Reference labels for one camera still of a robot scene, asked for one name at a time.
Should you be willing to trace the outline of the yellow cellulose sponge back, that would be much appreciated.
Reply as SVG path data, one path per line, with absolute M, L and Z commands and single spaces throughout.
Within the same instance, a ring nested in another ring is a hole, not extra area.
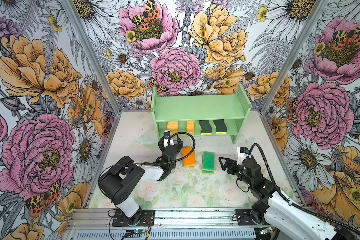
M 167 131 L 170 131 L 171 134 L 177 133 L 179 129 L 178 121 L 170 121 L 167 123 Z

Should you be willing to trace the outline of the yellow cellulose sponge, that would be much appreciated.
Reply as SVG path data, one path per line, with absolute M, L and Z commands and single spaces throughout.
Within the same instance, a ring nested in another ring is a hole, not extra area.
M 186 122 L 186 131 L 190 135 L 195 134 L 195 121 L 187 121 Z
M 170 121 L 167 123 L 167 131 L 170 131 L 171 134 L 177 133 L 179 129 L 178 121 Z

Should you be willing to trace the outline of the yellow cellulose sponge front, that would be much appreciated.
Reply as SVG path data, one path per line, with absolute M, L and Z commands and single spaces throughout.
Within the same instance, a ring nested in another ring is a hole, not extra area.
M 195 134 L 195 121 L 187 121 L 186 122 L 186 131 L 190 135 Z

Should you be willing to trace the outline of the light green scrub sponge top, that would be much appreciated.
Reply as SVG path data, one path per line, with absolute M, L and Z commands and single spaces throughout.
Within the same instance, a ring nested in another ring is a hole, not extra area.
M 211 152 L 203 153 L 203 167 L 202 170 L 215 170 L 215 154 Z

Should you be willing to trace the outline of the dark green scrub sponge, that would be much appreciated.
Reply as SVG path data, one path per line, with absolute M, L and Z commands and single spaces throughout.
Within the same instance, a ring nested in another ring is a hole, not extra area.
M 216 134 L 226 134 L 228 129 L 224 120 L 214 120 L 213 121 L 216 127 Z
M 212 127 L 210 125 L 209 120 L 199 121 L 199 126 L 201 128 L 201 135 L 211 135 L 212 134 Z

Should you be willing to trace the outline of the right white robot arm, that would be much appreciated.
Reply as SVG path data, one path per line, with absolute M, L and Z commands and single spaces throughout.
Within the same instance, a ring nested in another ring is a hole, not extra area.
M 241 164 L 236 160 L 219 158 L 223 171 L 235 175 L 245 183 L 257 198 L 251 210 L 237 209 L 235 216 L 239 225 L 271 225 L 293 240 L 352 240 L 351 231 L 332 226 L 329 221 L 315 217 L 309 210 L 300 210 L 297 204 L 277 191 L 276 185 L 266 179 L 260 165 L 253 157 Z

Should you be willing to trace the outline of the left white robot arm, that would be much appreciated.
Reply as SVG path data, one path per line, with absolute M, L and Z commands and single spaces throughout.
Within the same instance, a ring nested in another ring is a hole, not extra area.
M 143 180 L 162 181 L 176 168 L 177 155 L 183 148 L 179 137 L 159 140 L 162 156 L 154 165 L 136 163 L 131 157 L 124 156 L 105 173 L 100 175 L 98 186 L 101 192 L 121 211 L 121 220 L 136 225 L 142 218 L 142 208 L 131 196 L 135 187 Z

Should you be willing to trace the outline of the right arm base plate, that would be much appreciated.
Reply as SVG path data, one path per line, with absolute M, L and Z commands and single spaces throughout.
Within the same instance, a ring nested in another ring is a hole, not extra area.
M 236 209 L 236 219 L 239 226 L 265 225 L 264 214 L 254 209 Z

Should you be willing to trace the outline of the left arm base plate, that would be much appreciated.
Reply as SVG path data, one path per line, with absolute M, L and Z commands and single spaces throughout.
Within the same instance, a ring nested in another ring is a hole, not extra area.
M 116 210 L 112 217 L 113 227 L 152 227 L 155 222 L 155 210 L 138 210 L 132 217 L 127 217 L 121 210 Z

